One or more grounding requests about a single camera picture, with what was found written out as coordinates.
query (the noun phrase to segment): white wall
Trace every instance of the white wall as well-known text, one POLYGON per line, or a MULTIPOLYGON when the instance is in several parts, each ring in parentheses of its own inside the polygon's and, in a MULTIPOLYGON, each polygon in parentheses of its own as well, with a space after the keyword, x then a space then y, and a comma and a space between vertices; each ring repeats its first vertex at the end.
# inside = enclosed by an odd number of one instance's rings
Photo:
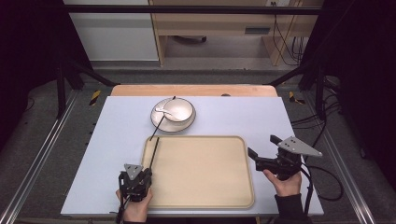
MULTIPOLYGON (((66 5, 147 5, 147 0, 64 0, 66 5)), ((91 61, 158 61, 149 14, 70 13, 91 61)))

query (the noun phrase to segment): gray floor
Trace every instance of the gray floor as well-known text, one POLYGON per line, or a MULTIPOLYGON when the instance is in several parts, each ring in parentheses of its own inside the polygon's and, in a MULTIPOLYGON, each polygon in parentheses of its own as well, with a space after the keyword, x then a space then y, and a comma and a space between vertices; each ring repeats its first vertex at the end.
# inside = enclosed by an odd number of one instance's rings
MULTIPOLYGON (((170 39, 165 65, 156 63, 93 63, 98 73, 121 83, 221 83, 221 84, 262 84, 287 73, 293 66, 281 64, 273 67, 269 64, 259 37, 208 37, 205 43, 186 42, 170 39)), ((86 85, 83 91, 68 91, 76 94, 77 100, 70 112, 66 124, 57 136, 40 175, 18 215, 20 223, 60 223, 78 220, 62 217, 64 193, 71 186, 87 144, 89 144, 94 124, 99 118, 101 108, 111 88, 84 77, 86 85), (89 105, 94 91, 101 94, 95 105, 89 105)), ((313 91, 299 92, 295 86, 298 77, 289 80, 277 88, 284 99, 290 121, 312 115, 309 104, 290 102, 289 93, 293 91, 296 99, 310 102, 313 91)), ((0 210, 7 208, 15 192, 22 183, 35 155, 42 147, 54 124, 57 113, 56 85, 50 82, 30 92, 33 107, 27 110, 14 134, 0 154, 0 210)), ((328 105, 336 98, 329 98, 328 105)), ((367 203, 376 223, 396 223, 396 195, 382 176, 374 161, 363 160, 356 143, 339 108, 328 116, 326 131, 334 141, 348 171, 367 203)), ((313 144, 319 128, 312 127, 317 120, 304 125, 293 126, 297 137, 307 144, 313 144)), ((324 158, 309 159, 309 165, 316 165, 337 174, 333 165, 325 136, 322 136, 316 148, 324 153, 324 158)), ((313 171, 317 191, 323 197, 336 197, 339 188, 334 179, 321 171, 313 171)), ((337 202, 321 200, 324 216, 313 217, 316 223, 364 223, 358 219, 353 205, 353 195, 345 194, 337 202)), ((94 223, 108 222, 95 219, 94 223)), ((217 219, 217 223, 230 223, 230 220, 217 219)))

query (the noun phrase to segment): cable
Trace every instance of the cable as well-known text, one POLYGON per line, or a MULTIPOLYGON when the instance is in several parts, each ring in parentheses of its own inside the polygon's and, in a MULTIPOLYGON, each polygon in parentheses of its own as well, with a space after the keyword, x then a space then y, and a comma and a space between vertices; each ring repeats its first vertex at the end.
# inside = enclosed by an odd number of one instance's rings
POLYGON ((340 194, 337 196, 337 197, 335 197, 335 198, 325 198, 325 197, 323 197, 323 196, 321 196, 321 195, 318 195, 318 197, 320 198, 320 199, 323 199, 323 200, 326 200, 326 201, 329 201, 329 202, 336 202, 336 201, 338 201, 338 200, 340 200, 343 196, 344 196, 344 186, 343 186, 343 184, 341 183, 341 181, 340 181, 340 179, 338 179, 337 178, 337 176, 335 176, 333 173, 331 173, 330 171, 328 171, 328 170, 325 170, 325 169, 323 169, 323 168, 321 168, 321 167, 318 167, 318 166, 306 166, 308 169, 318 169, 318 170, 320 170, 320 171, 323 171, 323 172, 325 172, 325 173, 327 173, 327 174, 329 174, 329 175, 331 175, 336 181, 337 181, 337 183, 338 183, 338 185, 340 186, 340 194))
POLYGON ((28 108, 26 108, 24 112, 29 111, 35 105, 35 99, 33 99, 32 97, 29 97, 28 99, 32 101, 32 104, 28 108))
POLYGON ((277 47, 277 44, 276 44, 276 41, 275 41, 275 28, 276 28, 276 27, 277 27, 276 15, 274 15, 273 41, 274 41, 274 45, 275 45, 277 51, 279 52, 279 56, 280 56, 280 58, 282 59, 283 63, 286 64, 286 65, 292 65, 292 66, 298 65, 298 64, 292 64, 292 63, 286 63, 285 59, 283 58, 283 55, 282 55, 282 53, 280 52, 280 49, 277 47))
POLYGON ((123 173, 119 175, 119 189, 120 189, 120 207, 119 207, 119 212, 117 213, 116 216, 116 223, 120 224, 122 217, 123 217, 123 212, 125 211, 125 203, 123 202, 123 192, 122 192, 122 183, 121 180, 123 179, 123 173))
POLYGON ((276 15, 274 15, 274 17, 275 17, 275 26, 276 26, 277 32, 279 33, 280 38, 281 38, 282 41, 283 41, 283 44, 285 44, 286 50, 288 51, 290 57, 291 57, 295 62, 297 62, 297 60, 296 60, 296 59, 292 56, 292 54, 290 53, 290 50, 289 50, 289 48, 288 48, 288 44, 286 43, 285 37, 283 37, 282 32, 280 32, 279 26, 277 25, 277 18, 276 18, 276 15))
POLYGON ((312 144, 312 147, 315 147, 315 146, 317 145, 318 140, 319 140, 320 137, 323 135, 324 129, 326 128, 326 124, 327 124, 327 120, 325 120, 325 121, 323 122, 322 129, 320 130, 320 133, 318 134, 317 139, 315 139, 314 144, 312 144))
POLYGON ((305 169, 300 167, 300 171, 303 172, 303 174, 309 180, 308 192, 306 193, 305 208, 304 208, 304 214, 306 217, 308 216, 309 204, 311 204, 311 198, 312 198, 312 194, 314 192, 314 185, 312 183, 311 172, 309 171, 309 168, 307 168, 307 170, 308 170, 308 173, 306 172, 305 169))
POLYGON ((152 153, 151 162, 149 163, 149 169, 151 170, 152 162, 154 161, 155 152, 157 151, 158 142, 160 141, 160 137, 157 138, 155 142, 154 152, 152 153))
POLYGON ((318 126, 320 126, 320 125, 322 125, 322 124, 324 124, 324 123, 325 123, 325 122, 321 122, 321 123, 319 123, 319 124, 315 124, 315 125, 312 125, 312 126, 303 127, 303 128, 294 128, 294 129, 312 129, 312 128, 318 127, 318 126))
POLYGON ((303 42, 304 42, 304 38, 300 37, 300 43, 298 43, 298 41, 297 41, 297 44, 299 45, 298 52, 294 51, 294 46, 295 46, 295 43, 296 43, 296 39, 298 40, 297 36, 295 36, 293 38, 293 42, 291 44, 291 53, 292 53, 292 57, 297 60, 297 64, 301 64, 301 59, 303 57, 303 46, 304 46, 303 42))
POLYGON ((310 119, 315 119, 317 116, 318 116, 318 115, 315 114, 315 115, 306 117, 305 119, 297 119, 297 120, 291 121, 290 123, 293 124, 293 123, 299 123, 299 122, 301 122, 301 121, 306 121, 306 120, 310 120, 310 119))

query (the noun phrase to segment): human hand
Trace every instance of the human hand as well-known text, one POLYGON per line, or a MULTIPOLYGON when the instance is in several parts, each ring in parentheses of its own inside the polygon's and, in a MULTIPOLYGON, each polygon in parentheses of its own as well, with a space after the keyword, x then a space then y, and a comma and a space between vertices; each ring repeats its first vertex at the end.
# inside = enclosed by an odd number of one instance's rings
MULTIPOLYGON (((117 197, 120 200, 120 190, 116 191, 117 197)), ((139 203, 128 202, 123 214, 124 221, 132 222, 146 222, 148 217, 149 202, 153 197, 151 188, 148 189, 148 195, 139 203)))
POLYGON ((279 197, 287 197, 290 195, 296 195, 300 193, 301 189, 301 172, 291 176, 287 180, 279 180, 269 170, 262 171, 267 179, 274 185, 276 194, 279 197))

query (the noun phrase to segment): black cable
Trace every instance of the black cable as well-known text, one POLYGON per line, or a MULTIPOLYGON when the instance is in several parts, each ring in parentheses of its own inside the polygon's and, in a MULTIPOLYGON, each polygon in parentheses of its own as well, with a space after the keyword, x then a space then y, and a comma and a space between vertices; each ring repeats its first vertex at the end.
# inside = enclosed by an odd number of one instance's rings
POLYGON ((326 128, 326 124, 327 124, 327 120, 325 120, 323 122, 323 126, 322 129, 320 130, 320 133, 318 134, 317 138, 315 139, 314 144, 312 144, 312 147, 315 147, 317 145, 318 140, 320 139, 320 137, 323 135, 324 133, 324 129, 326 128))
POLYGON ((119 175, 119 189, 120 189, 120 207, 119 207, 119 212, 117 213, 116 216, 116 223, 120 224, 122 217, 123 217, 123 212, 125 210, 125 203, 123 202, 123 192, 122 192, 122 183, 121 180, 123 179, 123 173, 119 175))
POLYGON ((32 101, 32 104, 28 108, 26 108, 24 112, 32 109, 32 107, 35 105, 35 99, 33 99, 32 97, 29 97, 28 99, 32 101))
POLYGON ((274 41, 274 45, 275 45, 277 51, 279 52, 279 56, 280 56, 280 58, 282 59, 283 63, 286 64, 286 65, 293 65, 293 66, 294 66, 294 65, 298 65, 298 64, 286 63, 285 59, 283 58, 283 55, 282 55, 282 53, 280 52, 280 49, 277 47, 277 44, 276 44, 276 41, 275 41, 275 28, 276 28, 276 27, 277 27, 276 15, 274 15, 273 41, 274 41))
POLYGON ((152 153, 152 157, 151 157, 151 162, 149 164, 149 169, 151 170, 151 166, 152 166, 152 162, 154 161, 154 157, 155 157, 155 152, 157 151, 157 146, 158 146, 158 142, 160 141, 160 137, 157 138, 157 141, 155 142, 155 148, 154 151, 152 153))
POLYGON ((307 120, 310 120, 310 119, 315 119, 317 116, 318 116, 318 115, 315 114, 315 115, 306 117, 306 118, 304 118, 304 119, 297 119, 297 120, 291 121, 290 123, 291 123, 291 124, 294 124, 294 123, 299 123, 299 122, 302 122, 302 121, 307 121, 307 120))
POLYGON ((280 32, 279 26, 277 25, 277 18, 276 18, 276 15, 274 15, 274 17, 275 17, 275 26, 276 26, 277 32, 279 33, 280 38, 282 39, 283 44, 285 45, 286 50, 288 51, 290 57, 291 57, 295 62, 297 62, 297 60, 296 60, 296 59, 292 56, 292 54, 290 53, 290 50, 289 50, 289 48, 288 48, 288 44, 286 43, 285 37, 283 37, 282 32, 280 32))
POLYGON ((293 128, 293 129, 312 129, 312 128, 315 128, 315 127, 318 127, 318 126, 320 126, 320 125, 322 125, 322 124, 324 124, 325 122, 321 122, 321 123, 319 123, 319 124, 315 124, 315 125, 312 125, 312 126, 308 126, 308 127, 302 127, 302 128, 293 128))
POLYGON ((293 129, 310 129, 310 128, 312 128, 312 127, 319 126, 319 124, 316 124, 316 125, 309 126, 309 127, 304 127, 304 128, 296 127, 296 126, 300 126, 300 125, 302 125, 302 124, 310 123, 310 122, 312 122, 312 121, 314 121, 314 120, 315 120, 315 119, 308 119, 308 120, 305 120, 305 121, 300 121, 300 122, 298 122, 298 123, 291 124, 291 126, 292 126, 293 129))
POLYGON ((330 110, 330 109, 333 109, 334 107, 339 107, 339 106, 340 106, 340 103, 339 103, 339 102, 334 102, 334 103, 332 103, 331 105, 328 105, 328 106, 325 108, 325 111, 330 110))
POLYGON ((295 37, 293 38, 293 42, 292 42, 292 44, 291 44, 291 53, 292 53, 292 57, 295 58, 295 59, 297 60, 297 64, 301 64, 301 60, 302 60, 303 55, 304 55, 304 54, 303 54, 304 38, 303 38, 303 37, 300 37, 300 42, 296 41, 297 38, 298 38, 297 36, 295 36, 295 37), (295 51, 294 51, 294 46, 296 45, 296 42, 297 42, 297 44, 299 45, 299 47, 298 47, 298 52, 295 52, 295 51))
POLYGON ((335 197, 335 198, 325 198, 325 197, 323 197, 323 196, 321 196, 321 195, 318 195, 318 197, 319 197, 320 199, 323 199, 323 200, 326 200, 326 201, 330 201, 330 202, 336 202, 336 201, 340 200, 340 199, 344 196, 344 191, 345 191, 345 190, 344 190, 344 186, 343 186, 343 184, 341 183, 341 180, 337 178, 337 176, 335 176, 335 175, 334 175, 333 173, 331 173, 330 171, 325 170, 325 169, 323 169, 323 168, 321 168, 321 167, 318 167, 318 166, 307 166, 307 168, 308 168, 308 169, 311 169, 311 168, 318 169, 318 170, 320 170, 320 171, 323 171, 323 172, 325 172, 325 173, 331 175, 331 176, 337 181, 338 185, 340 186, 340 194, 339 194, 337 197, 335 197))
POLYGON ((329 100, 329 98, 331 98, 331 97, 337 98, 337 95, 332 93, 332 94, 328 95, 328 96, 324 99, 324 101, 326 102, 326 101, 329 100))
POLYGON ((311 204, 311 198, 312 198, 312 194, 314 192, 314 185, 312 183, 311 172, 309 171, 309 168, 307 168, 307 170, 308 170, 308 173, 306 172, 305 169, 300 167, 300 171, 303 172, 303 174, 309 180, 308 192, 306 193, 305 208, 304 208, 304 214, 306 217, 308 216, 309 204, 311 204))
POLYGON ((124 207, 129 202, 130 199, 131 199, 131 195, 128 195, 128 197, 125 199, 125 203, 123 204, 124 207))

